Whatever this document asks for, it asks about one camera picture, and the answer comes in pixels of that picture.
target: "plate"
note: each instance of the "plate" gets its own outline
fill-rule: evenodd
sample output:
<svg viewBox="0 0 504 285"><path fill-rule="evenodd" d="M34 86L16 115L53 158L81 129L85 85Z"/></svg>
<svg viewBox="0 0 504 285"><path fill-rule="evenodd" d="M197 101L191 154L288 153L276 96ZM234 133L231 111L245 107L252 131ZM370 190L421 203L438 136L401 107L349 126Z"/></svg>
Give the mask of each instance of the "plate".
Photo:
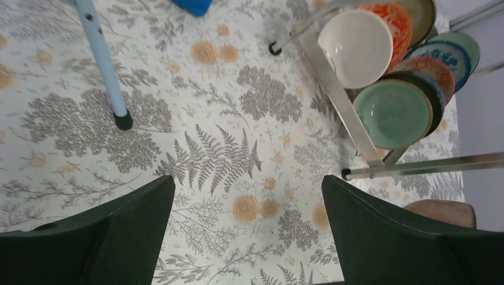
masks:
<svg viewBox="0 0 504 285"><path fill-rule="evenodd" d="M421 43L429 34L436 21L436 6L432 0L401 0L413 23L410 47Z"/></svg>
<svg viewBox="0 0 504 285"><path fill-rule="evenodd" d="M426 135L432 123L427 96L402 80L380 80L368 86L357 95L354 107L373 144L380 148L411 145Z"/></svg>
<svg viewBox="0 0 504 285"><path fill-rule="evenodd" d="M473 37L464 33L453 32L437 35L430 39L428 42L434 40L451 42L463 47L467 52L467 55L469 55L469 59L471 60L471 73L473 73L473 71L478 66L478 63L480 62L481 51L480 46L478 45L476 40L473 39Z"/></svg>
<svg viewBox="0 0 504 285"><path fill-rule="evenodd" d="M471 75L471 61L464 48L451 43L438 40L429 41L421 46L414 47L405 55L405 58L426 56L442 61L450 68L455 77L455 92L460 90Z"/></svg>
<svg viewBox="0 0 504 285"><path fill-rule="evenodd" d="M347 89L362 88L380 78L393 51L387 24L366 10L344 11L334 16L320 32L318 44Z"/></svg>
<svg viewBox="0 0 504 285"><path fill-rule="evenodd" d="M417 71L436 80L443 90L446 102L450 102L455 92L455 78L452 71L443 62L428 57L407 58L389 69L389 73L396 71Z"/></svg>
<svg viewBox="0 0 504 285"><path fill-rule="evenodd" d="M429 80L426 75L419 73L417 71L397 71L391 74L384 75L381 80L385 79L396 79L411 83L418 87L427 96L432 108L432 122L426 136L430 135L437 126L441 123L443 119L443 113L445 110L445 105L443 104L442 97L440 97L439 87L436 88L436 84L432 84L433 80Z"/></svg>
<svg viewBox="0 0 504 285"><path fill-rule="evenodd" d="M400 61L408 51L413 35L413 24L408 11L399 3L366 4L358 7L371 11L385 21L392 33L393 53L390 64Z"/></svg>

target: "table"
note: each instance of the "table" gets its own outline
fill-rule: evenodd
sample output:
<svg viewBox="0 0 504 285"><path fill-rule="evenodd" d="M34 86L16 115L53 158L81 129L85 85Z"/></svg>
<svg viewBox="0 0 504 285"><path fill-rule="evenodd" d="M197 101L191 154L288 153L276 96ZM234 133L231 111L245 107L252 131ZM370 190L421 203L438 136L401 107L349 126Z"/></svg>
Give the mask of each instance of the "table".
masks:
<svg viewBox="0 0 504 285"><path fill-rule="evenodd" d="M324 0L95 2L135 125L111 118L75 11L0 0L0 230L31 230L162 174L177 193L153 284L342 280L323 175L364 167L295 45ZM455 100L402 161L457 156ZM460 173L353 180L397 205L463 201Z"/></svg>

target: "blue object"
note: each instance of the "blue object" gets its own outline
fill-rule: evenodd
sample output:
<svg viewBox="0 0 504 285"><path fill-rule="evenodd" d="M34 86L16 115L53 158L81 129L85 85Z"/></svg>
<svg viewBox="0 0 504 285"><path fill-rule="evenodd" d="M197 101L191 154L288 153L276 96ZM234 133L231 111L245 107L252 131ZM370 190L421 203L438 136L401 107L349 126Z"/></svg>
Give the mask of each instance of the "blue object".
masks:
<svg viewBox="0 0 504 285"><path fill-rule="evenodd" d="M212 0L172 0L180 8L186 10L192 15L201 17L206 13Z"/></svg>
<svg viewBox="0 0 504 285"><path fill-rule="evenodd" d="M119 129L130 129L133 126L133 119L126 108L93 0L72 0L72 3L77 9L98 70L102 75L103 84L114 110L115 123Z"/></svg>
<svg viewBox="0 0 504 285"><path fill-rule="evenodd" d="M460 45L439 40L429 41L408 52L404 58L426 56L435 58L446 64L455 77L455 92L460 90L471 75L471 60Z"/></svg>

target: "blue plate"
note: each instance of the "blue plate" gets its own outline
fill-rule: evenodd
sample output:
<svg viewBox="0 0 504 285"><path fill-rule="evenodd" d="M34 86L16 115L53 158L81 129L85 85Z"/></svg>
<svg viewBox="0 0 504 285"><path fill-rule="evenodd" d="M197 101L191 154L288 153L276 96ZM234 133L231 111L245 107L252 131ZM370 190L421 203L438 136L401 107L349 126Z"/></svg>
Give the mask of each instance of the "blue plate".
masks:
<svg viewBox="0 0 504 285"><path fill-rule="evenodd" d="M446 64L455 77L455 92L460 90L471 75L471 60L460 45L451 42L433 40L417 46L408 52L404 58L426 56L435 58Z"/></svg>

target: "dish rack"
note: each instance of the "dish rack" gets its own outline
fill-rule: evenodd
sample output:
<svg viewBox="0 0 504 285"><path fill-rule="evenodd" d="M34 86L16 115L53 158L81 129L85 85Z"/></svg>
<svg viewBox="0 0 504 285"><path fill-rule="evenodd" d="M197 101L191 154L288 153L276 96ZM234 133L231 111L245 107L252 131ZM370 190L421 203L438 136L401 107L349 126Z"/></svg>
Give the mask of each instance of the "dish rack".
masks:
<svg viewBox="0 0 504 285"><path fill-rule="evenodd" d="M504 152L396 164L408 149L408 147L404 147L390 150L384 158L381 158L357 115L352 101L349 98L349 94L335 76L335 72L329 61L327 61L320 46L314 44L317 43L317 31L313 28L313 24L329 13L344 8L346 5L379 4L389 1L390 0L333 1L321 7L312 15L309 15L305 20L295 25L288 35L272 42L268 47L272 55L279 55L282 52L282 47L296 40L315 75L319 79L320 84L326 89L329 100L336 109L343 126L345 126L358 152L362 154L369 166L361 169L343 169L341 171L341 176L345 180L351 180L393 175L504 168ZM471 78L488 74L502 67L504 67L504 62L476 70L471 75Z"/></svg>

